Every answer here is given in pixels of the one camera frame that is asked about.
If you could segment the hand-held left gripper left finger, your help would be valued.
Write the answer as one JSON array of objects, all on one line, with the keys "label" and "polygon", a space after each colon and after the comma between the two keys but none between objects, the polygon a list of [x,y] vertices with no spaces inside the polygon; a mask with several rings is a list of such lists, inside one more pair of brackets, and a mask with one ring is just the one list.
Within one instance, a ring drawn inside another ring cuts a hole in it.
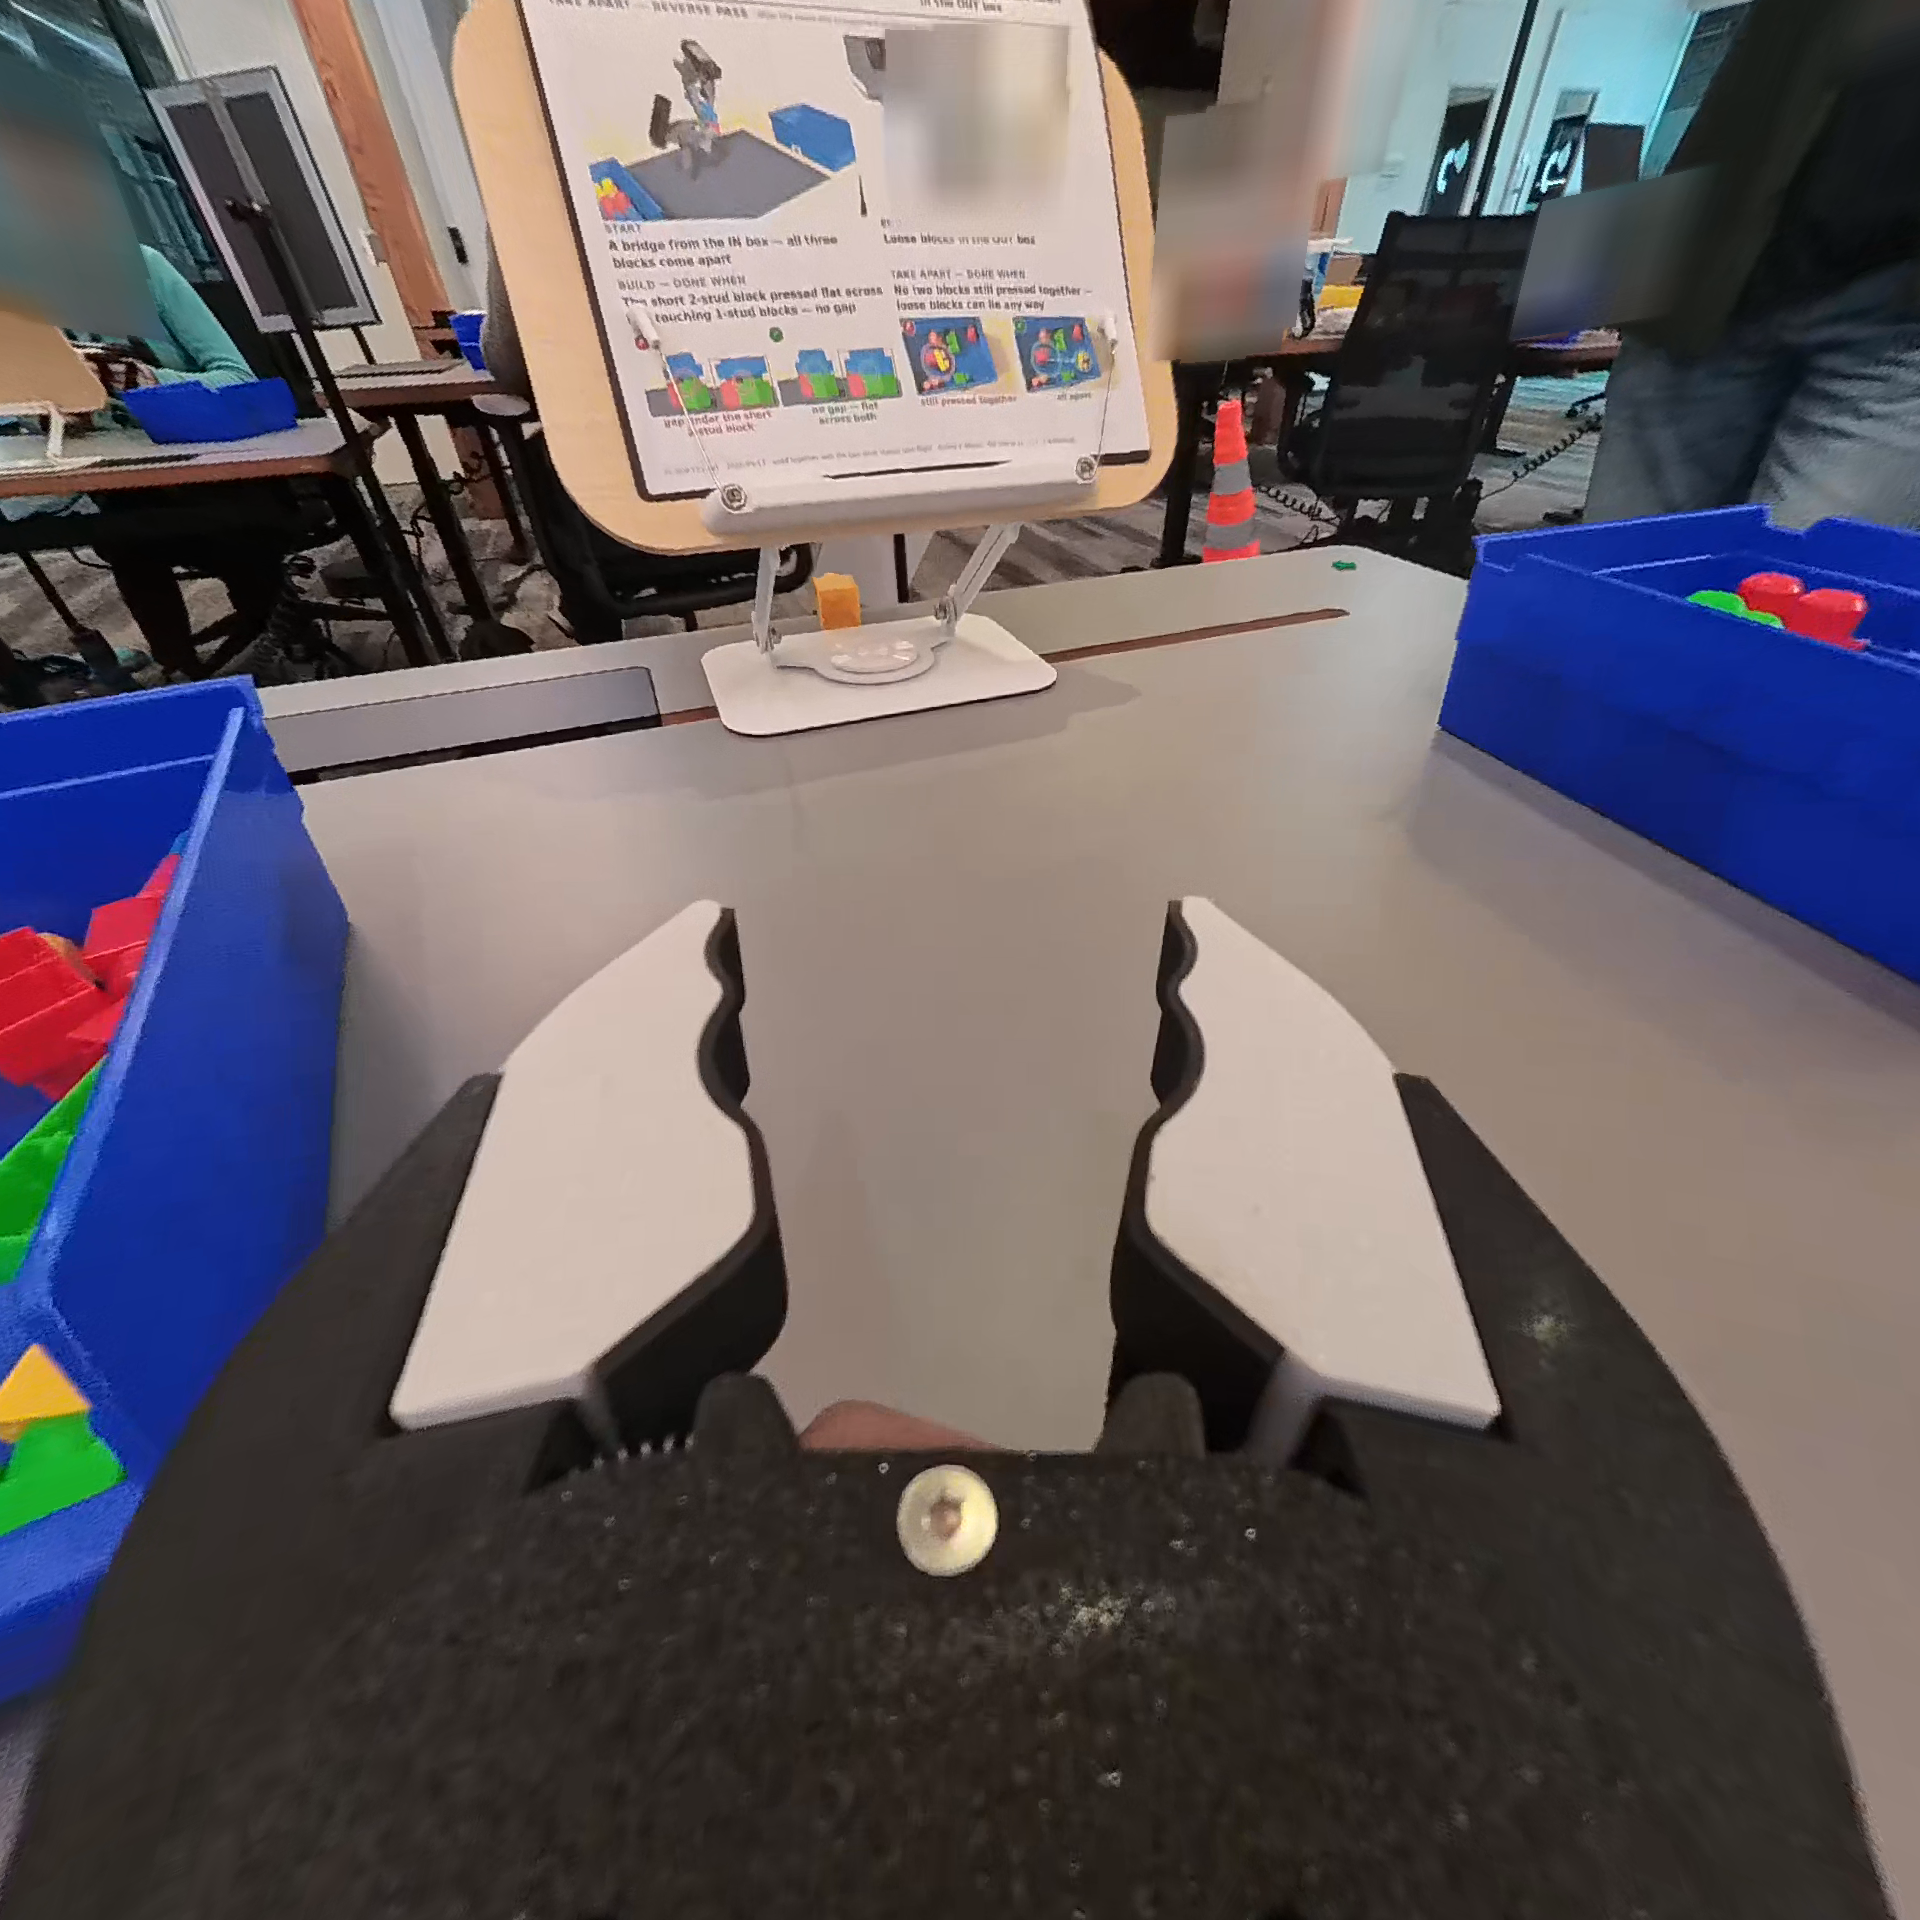
[{"label": "hand-held left gripper left finger", "polygon": [[694,900],[512,1047],[397,1428],[566,1403],[601,1443],[668,1443],[775,1349],[788,1276],[743,1000],[733,909]]}]

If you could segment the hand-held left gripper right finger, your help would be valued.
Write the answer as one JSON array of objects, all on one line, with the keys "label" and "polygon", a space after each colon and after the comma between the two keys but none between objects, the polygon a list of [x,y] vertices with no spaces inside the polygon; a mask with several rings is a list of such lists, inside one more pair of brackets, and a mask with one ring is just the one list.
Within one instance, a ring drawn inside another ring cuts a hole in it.
[{"label": "hand-held left gripper right finger", "polygon": [[1165,904],[1156,1005],[1118,1383],[1185,1377],[1206,1447],[1300,1447],[1335,1403],[1496,1428],[1496,1372],[1374,1035],[1209,897]]}]

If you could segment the blue plastic bin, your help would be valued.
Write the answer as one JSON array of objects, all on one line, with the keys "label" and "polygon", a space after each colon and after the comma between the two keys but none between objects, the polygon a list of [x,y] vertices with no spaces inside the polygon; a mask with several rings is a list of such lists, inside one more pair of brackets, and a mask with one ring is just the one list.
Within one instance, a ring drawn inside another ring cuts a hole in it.
[{"label": "blue plastic bin", "polygon": [[[1864,652],[1693,609],[1868,595]],[[1476,543],[1439,730],[1915,980],[1915,532],[1761,505]]]},{"label": "blue plastic bin", "polygon": [[350,913],[252,685],[3,713],[3,930],[81,942],[170,850],[48,1239],[3,1287],[3,1349],[44,1339],[124,1464],[3,1535],[3,1703],[67,1667],[164,1450],[323,1239]]}]

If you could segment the pile of colourful toy blocks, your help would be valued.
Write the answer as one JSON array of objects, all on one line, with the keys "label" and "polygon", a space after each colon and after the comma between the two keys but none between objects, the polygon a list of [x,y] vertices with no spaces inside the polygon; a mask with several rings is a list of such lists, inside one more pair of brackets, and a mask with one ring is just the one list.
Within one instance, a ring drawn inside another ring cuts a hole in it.
[{"label": "pile of colourful toy blocks", "polygon": [[1862,633],[1868,595],[1862,588],[1805,586],[1805,580],[1788,571],[1750,571],[1733,588],[1703,586],[1685,592],[1685,602],[1693,609],[1776,626],[1842,652],[1864,652],[1868,646]]},{"label": "pile of colourful toy blocks", "polygon": [[[48,1239],[50,1194],[175,870],[181,850],[170,850],[136,893],[91,909],[81,942],[36,928],[3,930],[3,1089],[48,1104],[3,1151],[8,1288]],[[83,1504],[121,1479],[119,1450],[94,1432],[83,1393],[48,1343],[3,1349],[3,1535]]]}]

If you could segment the orange traffic cone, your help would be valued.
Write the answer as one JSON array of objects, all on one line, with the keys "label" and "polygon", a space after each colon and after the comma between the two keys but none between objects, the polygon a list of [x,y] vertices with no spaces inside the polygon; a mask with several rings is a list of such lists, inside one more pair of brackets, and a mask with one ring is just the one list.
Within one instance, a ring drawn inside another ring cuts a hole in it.
[{"label": "orange traffic cone", "polygon": [[1245,411],[1240,395],[1223,395],[1213,412],[1213,479],[1206,500],[1203,562],[1230,562],[1261,555],[1257,490],[1249,476]]}]

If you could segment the black office chair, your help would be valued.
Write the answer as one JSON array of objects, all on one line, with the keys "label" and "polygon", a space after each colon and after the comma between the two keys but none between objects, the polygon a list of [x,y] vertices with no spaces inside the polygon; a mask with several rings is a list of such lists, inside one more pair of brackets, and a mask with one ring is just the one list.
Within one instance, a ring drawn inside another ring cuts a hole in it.
[{"label": "black office chair", "polygon": [[1380,227],[1300,479],[1338,534],[1468,573],[1476,456],[1506,370],[1536,212],[1409,216]]}]

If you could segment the small blue tray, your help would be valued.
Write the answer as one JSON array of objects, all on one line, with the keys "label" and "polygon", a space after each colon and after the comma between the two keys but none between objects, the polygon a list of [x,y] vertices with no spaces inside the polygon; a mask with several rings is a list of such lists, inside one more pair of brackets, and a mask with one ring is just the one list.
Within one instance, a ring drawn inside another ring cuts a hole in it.
[{"label": "small blue tray", "polygon": [[121,393],[121,405],[153,444],[243,444],[302,426],[296,395],[284,376],[141,384]]}]

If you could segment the printed instruction sheet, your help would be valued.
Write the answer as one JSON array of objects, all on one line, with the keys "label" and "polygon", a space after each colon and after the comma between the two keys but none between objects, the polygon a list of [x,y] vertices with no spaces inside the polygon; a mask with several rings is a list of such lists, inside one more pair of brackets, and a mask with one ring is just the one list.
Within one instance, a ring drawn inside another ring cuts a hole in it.
[{"label": "printed instruction sheet", "polygon": [[517,4],[641,500],[1147,467],[1089,4]]}]

